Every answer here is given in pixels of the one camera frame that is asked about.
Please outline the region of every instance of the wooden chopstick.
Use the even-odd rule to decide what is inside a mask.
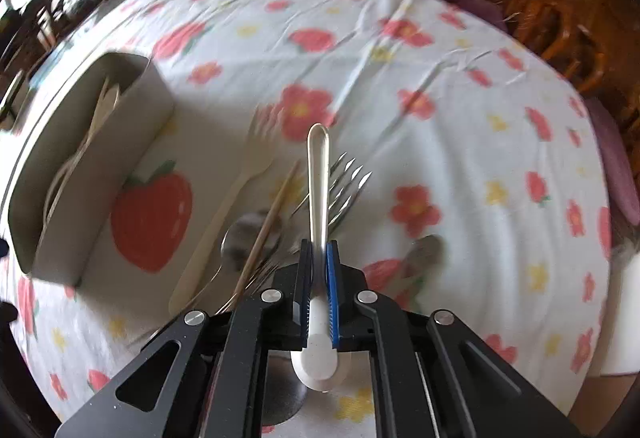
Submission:
[[[246,262],[244,263],[244,268],[242,268],[242,273],[240,274],[240,278],[238,279],[238,283],[236,283],[236,288],[233,293],[233,300],[229,305],[229,309],[233,310],[238,304],[240,297],[242,297],[242,293],[244,293],[244,288],[246,287],[251,274],[254,272],[255,265],[258,261],[258,256],[262,252],[262,247],[264,246],[264,242],[267,240],[267,236],[269,235],[271,228],[273,227],[276,218],[280,214],[282,209],[282,205],[284,204],[284,199],[286,196],[287,189],[291,185],[293,178],[298,173],[298,168],[300,167],[300,160],[296,161],[296,163],[291,167],[289,174],[287,175],[284,183],[280,187],[278,191],[278,195],[273,200],[271,204],[271,208],[269,209],[269,213],[267,217],[264,219],[264,223],[260,228],[260,232],[258,233],[258,237],[255,240],[254,246],[249,253],[249,257],[246,258]]]

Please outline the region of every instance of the white cloth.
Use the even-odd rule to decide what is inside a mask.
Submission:
[[[342,262],[367,267],[385,291],[412,241],[438,234],[442,264],[419,271],[398,300],[452,310],[568,412],[607,293],[608,209],[589,119],[553,69],[439,0],[127,0],[38,94],[51,97],[107,49],[153,53],[175,95],[174,117],[134,173],[145,183],[116,201],[77,291],[29,282],[13,258],[0,269],[0,296],[20,308],[17,344],[61,418],[164,323],[258,104],[282,108],[281,152],[227,225],[270,204],[305,157],[311,123],[332,125],[333,154],[348,151],[373,171],[337,234]],[[34,101],[25,132],[47,100]],[[167,161],[175,167],[147,182]],[[216,280],[205,305],[222,303],[232,280]],[[372,436],[368,375],[356,361],[337,392],[314,393],[267,431]]]

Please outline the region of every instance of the wooden fork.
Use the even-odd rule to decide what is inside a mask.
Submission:
[[[276,153],[276,135],[274,133],[277,111],[272,108],[257,108],[249,126],[244,143],[242,167],[238,177],[226,192],[218,210],[205,229],[191,259],[178,279],[174,292],[169,299],[169,314],[174,317],[190,301],[196,291],[202,273],[209,261],[209,255],[216,242],[225,218],[246,183],[265,172]]]

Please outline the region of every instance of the utensil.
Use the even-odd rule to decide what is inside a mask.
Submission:
[[[276,152],[274,126],[277,115],[278,113],[270,108],[258,108],[255,110],[244,142],[240,173],[226,192],[218,210],[213,215],[200,238],[198,246],[196,246],[191,255],[191,259],[178,279],[171,299],[169,299],[169,313],[171,316],[179,313],[193,297],[218,233],[240,190],[249,180],[265,172],[273,162]]]
[[[315,124],[309,129],[306,150],[313,279],[309,296],[306,346],[300,352],[291,352],[291,362],[298,378],[308,388],[329,391],[346,376],[351,355],[338,354],[332,339],[330,300],[325,280],[329,218],[329,133],[322,124]]]
[[[258,261],[258,256],[260,256],[260,252],[262,251],[262,247],[264,246],[264,242],[267,239],[267,236],[273,226],[276,218],[278,217],[278,213],[284,204],[284,199],[286,197],[287,189],[290,187],[293,178],[296,176],[298,172],[298,167],[300,167],[300,161],[296,161],[291,167],[289,174],[287,175],[284,183],[280,187],[278,191],[278,195],[276,199],[273,200],[273,204],[269,209],[269,213],[262,224],[262,228],[258,233],[258,237],[255,240],[254,247],[251,249],[249,253],[249,257],[246,259],[246,263],[244,263],[244,268],[242,269],[242,273],[240,274],[240,278],[238,279],[238,283],[236,283],[236,288],[234,290],[234,300],[231,302],[231,309],[233,309],[240,297],[242,297],[242,293],[244,292],[244,288],[246,287],[247,282],[249,281],[251,274],[254,272],[255,265]]]
[[[270,352],[262,402],[262,426],[277,425],[292,418],[305,403],[307,387],[300,382],[289,354]]]
[[[49,222],[49,212],[52,210],[53,205],[58,202],[58,198],[62,193],[65,177],[69,172],[69,169],[73,167],[76,158],[82,153],[82,150],[91,142],[94,134],[100,126],[107,120],[107,117],[111,114],[113,109],[118,104],[120,99],[120,86],[118,84],[109,87],[109,77],[104,79],[102,84],[102,90],[98,95],[98,100],[95,104],[94,115],[89,124],[89,130],[82,139],[78,150],[73,153],[58,169],[58,172],[53,176],[47,195],[44,200],[44,206],[42,208],[42,227],[44,228]]]
[[[264,209],[257,212],[249,212],[241,215],[231,224],[220,245],[220,267],[238,272],[242,270],[267,213],[268,211]],[[267,240],[264,242],[264,248],[260,254],[260,262],[266,261],[273,255],[280,242],[281,235],[282,222],[278,218],[271,227]]]
[[[337,172],[337,169],[340,166],[340,163],[345,159],[346,155],[347,153],[341,154],[340,157],[337,159],[337,161],[332,165],[330,169],[331,178],[333,178],[334,174]],[[338,185],[340,184],[340,182],[342,182],[342,179],[348,175],[348,171],[355,165],[355,161],[356,161],[356,158],[349,160],[346,163],[345,168],[339,173],[338,177],[334,179],[334,181],[332,182],[332,185],[329,187],[329,192],[330,192],[329,217],[331,219],[328,224],[329,237],[335,232],[335,230],[337,230],[340,224],[345,220],[345,218],[353,208],[354,204],[356,203],[357,199],[360,197],[360,194],[362,193],[367,181],[371,177],[372,172],[365,174],[358,182],[355,192],[350,194],[345,199],[344,203],[340,207],[338,207],[339,205],[339,202],[337,201],[338,195],[341,197],[346,194],[345,191],[348,192],[352,188],[351,185],[353,185],[353,183],[356,182],[356,179],[358,178],[363,168],[363,166],[359,166],[355,170],[353,170],[351,173],[350,179],[346,183],[346,185],[336,191],[336,189],[338,188]],[[280,237],[280,243],[278,245],[278,248],[274,252],[274,254],[267,260],[266,263],[264,263],[260,267],[259,270],[257,270],[253,274],[251,280],[247,284],[247,288],[250,294],[254,294],[257,290],[259,290],[262,287],[262,285],[265,282],[267,282],[267,280],[271,277],[273,272],[275,272],[281,264],[288,261],[292,256],[296,255],[300,251],[300,241],[302,240],[303,237],[306,237],[307,230],[306,228],[303,228],[300,230],[297,229],[293,223],[293,217],[296,214],[296,212],[298,212],[302,207],[304,207],[307,204],[308,204],[308,195],[306,195],[305,199],[303,199],[303,201],[301,201],[300,204],[293,210],[289,219],[285,222],[285,226],[282,229],[282,235]],[[220,313],[225,312],[228,309],[229,305],[231,304],[232,299],[233,299],[233,296],[229,297],[226,303],[224,303],[218,309],[218,311],[216,312],[216,315],[219,315]]]
[[[402,296],[413,299],[422,288],[427,269],[442,263],[444,241],[439,235],[429,234],[417,239],[411,245],[400,264],[399,271],[385,286],[383,293],[391,299]]]

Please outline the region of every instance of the metal screw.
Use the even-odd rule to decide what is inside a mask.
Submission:
[[[378,294],[371,290],[363,290],[358,294],[358,301],[363,304],[371,304],[378,300]]]
[[[456,320],[453,313],[449,310],[439,310],[435,312],[433,318],[436,319],[438,324],[442,324],[443,326],[450,326]]]
[[[191,310],[184,316],[184,322],[188,326],[197,326],[198,324],[202,324],[204,322],[204,313],[200,310]]]
[[[266,303],[276,303],[280,299],[282,299],[282,292],[280,290],[270,288],[262,292],[262,295],[260,295],[260,299],[262,299]]]

